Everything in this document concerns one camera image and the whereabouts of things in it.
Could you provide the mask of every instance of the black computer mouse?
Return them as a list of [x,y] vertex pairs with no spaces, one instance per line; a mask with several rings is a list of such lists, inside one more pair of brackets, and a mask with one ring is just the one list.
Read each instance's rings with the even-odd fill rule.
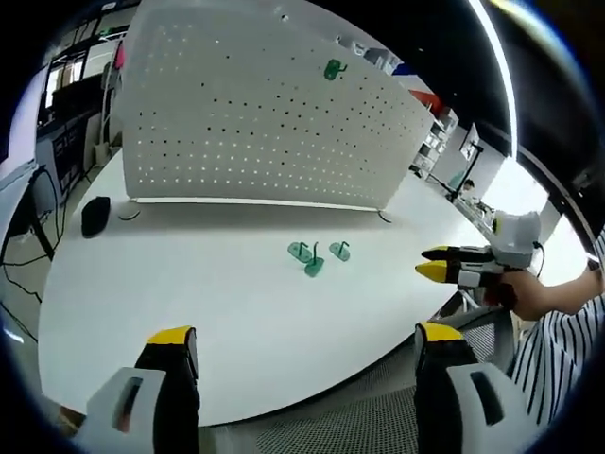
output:
[[110,218],[109,197],[95,197],[82,208],[82,236],[93,238],[103,232]]

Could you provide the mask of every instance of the human hand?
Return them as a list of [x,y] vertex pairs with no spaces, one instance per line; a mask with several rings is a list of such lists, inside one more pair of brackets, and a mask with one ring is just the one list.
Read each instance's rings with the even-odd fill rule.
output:
[[505,272],[500,282],[486,288],[485,303],[510,308],[521,319],[536,321],[554,309],[548,288],[529,271]]

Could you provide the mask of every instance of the striped shirt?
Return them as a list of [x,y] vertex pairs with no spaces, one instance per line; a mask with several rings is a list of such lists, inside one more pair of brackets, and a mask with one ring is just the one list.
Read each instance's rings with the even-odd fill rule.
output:
[[[595,243],[605,263],[605,229]],[[511,378],[523,390],[527,412],[546,426],[563,407],[590,357],[605,324],[605,294],[587,302],[575,315],[549,312],[519,342]]]

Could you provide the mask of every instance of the white pegboard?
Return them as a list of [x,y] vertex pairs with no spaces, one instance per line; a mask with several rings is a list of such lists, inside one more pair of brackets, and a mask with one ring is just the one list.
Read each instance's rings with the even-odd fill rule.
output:
[[[433,123],[395,79],[274,18],[156,10],[128,59],[132,198],[383,208]],[[334,81],[331,59],[348,65]]]

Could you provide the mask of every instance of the floor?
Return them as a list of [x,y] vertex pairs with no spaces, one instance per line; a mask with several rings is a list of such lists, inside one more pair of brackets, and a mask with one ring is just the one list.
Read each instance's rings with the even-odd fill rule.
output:
[[[101,168],[93,168],[88,177],[93,181],[99,174]],[[65,212],[65,220],[71,216],[82,196],[88,189],[90,183],[87,180],[79,182],[72,191]],[[55,216],[61,231],[63,210],[51,213],[43,222],[43,229],[52,245],[57,244],[58,232],[55,225]],[[16,236],[9,240],[5,256],[5,263],[20,264],[44,255],[43,249],[33,234]],[[50,270],[50,260],[42,258],[25,266],[6,266],[6,272],[12,281],[18,282],[29,291],[37,292],[41,298],[44,295],[44,284],[46,275]],[[14,317],[25,326],[25,328],[38,338],[38,317],[40,314],[40,303],[35,296],[26,294],[22,289],[8,282],[5,271],[0,272],[0,300]],[[8,336],[9,345],[14,355],[15,363],[22,374],[25,384],[28,386],[31,397],[37,401],[41,410],[53,422],[60,423],[59,406],[42,396],[40,375],[38,370],[38,347],[27,333],[21,329],[4,309],[1,317]]]

